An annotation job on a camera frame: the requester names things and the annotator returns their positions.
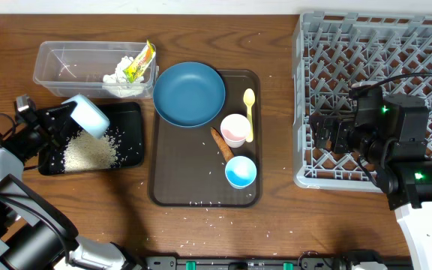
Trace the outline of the light blue bowl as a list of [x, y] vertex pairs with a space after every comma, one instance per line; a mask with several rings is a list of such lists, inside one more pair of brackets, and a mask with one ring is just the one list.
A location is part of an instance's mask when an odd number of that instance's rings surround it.
[[70, 117], [86, 132], [96, 139], [104, 136], [110, 126], [108, 117], [86, 96], [78, 94], [65, 100], [62, 104], [76, 103]]

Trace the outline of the white tissue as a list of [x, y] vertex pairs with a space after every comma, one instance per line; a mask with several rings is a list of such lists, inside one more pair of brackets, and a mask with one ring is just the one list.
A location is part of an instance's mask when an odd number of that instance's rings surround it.
[[111, 95], [117, 98], [135, 98], [143, 93], [143, 87], [140, 84], [144, 77], [141, 76], [136, 79], [135, 83], [130, 83], [124, 73], [124, 69], [129, 67], [133, 61], [133, 57], [125, 56], [116, 65], [114, 73], [103, 76], [103, 88]]

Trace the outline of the yellow green snack wrapper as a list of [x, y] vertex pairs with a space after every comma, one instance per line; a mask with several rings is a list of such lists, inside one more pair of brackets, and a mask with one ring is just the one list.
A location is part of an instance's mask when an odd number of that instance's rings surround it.
[[141, 77], [146, 72], [146, 69], [152, 63], [155, 56], [155, 48], [150, 41], [147, 40], [142, 51], [136, 56], [131, 64], [123, 70], [127, 81], [129, 83], [134, 83], [136, 79]]

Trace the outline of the yellow plastic spoon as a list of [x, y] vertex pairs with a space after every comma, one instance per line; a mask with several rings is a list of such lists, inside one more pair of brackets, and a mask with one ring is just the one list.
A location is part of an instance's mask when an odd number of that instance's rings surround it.
[[247, 107], [247, 120], [250, 124], [249, 134], [247, 135], [246, 142], [251, 143], [254, 140], [254, 125], [253, 125], [253, 115], [252, 106], [256, 102], [256, 96], [252, 88], [247, 88], [243, 95], [243, 102]]

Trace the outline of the pink plastic cup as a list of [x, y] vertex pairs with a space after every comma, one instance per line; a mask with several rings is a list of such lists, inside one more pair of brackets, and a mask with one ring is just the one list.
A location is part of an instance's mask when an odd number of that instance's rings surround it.
[[230, 114], [220, 123], [220, 132], [230, 148], [241, 147], [246, 142], [250, 131], [250, 122], [241, 114]]

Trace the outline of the light blue cup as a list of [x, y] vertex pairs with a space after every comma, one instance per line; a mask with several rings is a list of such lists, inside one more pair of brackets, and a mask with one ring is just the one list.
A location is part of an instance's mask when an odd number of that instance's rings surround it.
[[236, 156], [226, 163], [224, 173], [233, 188], [243, 189], [256, 180], [257, 167], [250, 158]]

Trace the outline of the dark blue plate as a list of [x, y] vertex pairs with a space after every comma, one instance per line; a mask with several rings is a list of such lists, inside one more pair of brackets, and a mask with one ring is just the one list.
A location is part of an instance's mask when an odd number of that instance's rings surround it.
[[154, 85], [158, 115], [181, 128], [209, 123], [222, 110], [227, 96], [222, 76], [207, 64], [187, 61], [166, 69]]

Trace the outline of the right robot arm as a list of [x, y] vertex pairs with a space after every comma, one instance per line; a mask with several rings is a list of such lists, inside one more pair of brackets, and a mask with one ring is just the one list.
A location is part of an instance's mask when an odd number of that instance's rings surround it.
[[357, 85], [356, 108], [345, 115], [309, 118], [318, 149], [358, 153], [376, 170], [370, 181], [387, 197], [406, 239], [414, 269], [432, 269], [432, 160], [427, 157], [429, 109], [408, 94], [384, 94], [379, 85]]

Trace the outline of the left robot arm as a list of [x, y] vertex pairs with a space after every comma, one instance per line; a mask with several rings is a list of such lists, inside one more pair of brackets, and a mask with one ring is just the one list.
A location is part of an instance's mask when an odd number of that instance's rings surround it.
[[60, 149], [75, 122], [101, 138], [110, 120], [80, 94], [37, 109], [28, 95], [14, 103], [11, 128], [0, 132], [0, 269], [147, 269], [115, 243], [82, 237], [56, 207], [23, 183], [26, 161]]

